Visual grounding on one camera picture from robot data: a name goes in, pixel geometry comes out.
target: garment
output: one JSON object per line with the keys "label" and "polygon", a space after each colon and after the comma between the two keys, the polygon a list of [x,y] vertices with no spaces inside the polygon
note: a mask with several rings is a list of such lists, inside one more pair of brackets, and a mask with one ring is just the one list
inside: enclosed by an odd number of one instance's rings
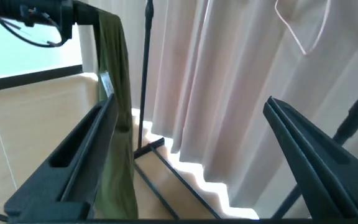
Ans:
{"label": "garment", "polygon": [[[101,80],[101,73],[109,73],[119,116],[96,194],[95,207],[105,218],[136,219],[131,88],[124,31],[120,18],[107,12],[99,13],[99,24],[98,76]],[[99,99],[106,98],[106,92],[99,81]]]}

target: beige curtain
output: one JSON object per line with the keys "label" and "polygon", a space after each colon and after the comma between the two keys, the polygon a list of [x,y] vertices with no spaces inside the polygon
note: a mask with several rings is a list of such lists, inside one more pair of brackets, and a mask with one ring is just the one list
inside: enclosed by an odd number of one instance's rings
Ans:
{"label": "beige curtain", "polygon": [[[89,0],[121,17],[132,100],[140,104],[145,1]],[[270,217],[295,185],[262,107],[272,95],[332,136],[358,99],[358,1],[332,0],[317,47],[303,56],[274,0],[155,0],[146,96],[152,132],[173,138],[183,162],[227,185],[232,207]],[[278,9],[305,48],[326,0],[281,0]],[[94,69],[91,32],[80,29],[83,61]],[[345,148],[358,157],[358,132]],[[303,199],[286,217],[307,217]]]}

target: sunlight on floor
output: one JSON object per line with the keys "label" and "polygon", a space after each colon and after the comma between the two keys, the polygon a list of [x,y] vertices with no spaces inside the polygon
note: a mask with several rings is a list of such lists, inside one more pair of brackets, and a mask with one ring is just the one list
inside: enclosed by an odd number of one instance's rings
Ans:
{"label": "sunlight on floor", "polygon": [[[139,125],[139,110],[132,109],[132,115],[136,117],[135,124]],[[148,130],[145,135],[146,139],[150,142],[156,141],[163,136],[159,136],[151,133],[153,123],[150,121],[144,121],[143,127]],[[206,192],[214,192],[219,195],[219,201],[222,206],[222,210],[225,214],[232,217],[238,218],[250,218],[250,219],[259,219],[258,214],[251,208],[233,208],[229,206],[229,196],[227,195],[227,187],[224,183],[210,183],[205,182],[203,177],[203,166],[201,164],[190,163],[190,162],[180,162],[180,152],[176,154],[171,153],[171,148],[173,145],[173,139],[165,138],[165,147],[168,150],[168,161],[176,169],[182,172],[188,172],[195,176],[198,186]]]}

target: floor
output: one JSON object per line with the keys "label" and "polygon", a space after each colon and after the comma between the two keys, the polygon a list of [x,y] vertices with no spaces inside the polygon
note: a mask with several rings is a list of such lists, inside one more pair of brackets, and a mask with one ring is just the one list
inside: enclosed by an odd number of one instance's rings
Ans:
{"label": "floor", "polygon": [[[89,77],[63,78],[47,83],[47,86],[36,83],[0,90],[0,213],[3,213],[5,201],[94,105],[97,92]],[[167,148],[161,147],[159,151],[168,156]],[[180,218],[213,218],[154,154],[144,155],[136,163]],[[181,174],[196,190],[200,190],[191,174]],[[134,185],[139,218],[172,218],[137,173]],[[225,217],[216,195],[201,194]]]}

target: beige floor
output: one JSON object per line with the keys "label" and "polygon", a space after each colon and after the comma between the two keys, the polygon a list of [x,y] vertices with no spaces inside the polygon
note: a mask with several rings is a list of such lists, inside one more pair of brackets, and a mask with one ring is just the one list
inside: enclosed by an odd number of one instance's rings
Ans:
{"label": "beige floor", "polygon": [[[86,77],[0,91],[0,213],[4,202],[89,111],[95,99],[95,83]],[[164,147],[159,150],[166,155]],[[147,154],[136,162],[181,218],[213,218],[155,155]],[[192,175],[182,175],[197,189]],[[172,218],[136,173],[134,183],[140,218]],[[201,193],[221,212],[216,195]]]}

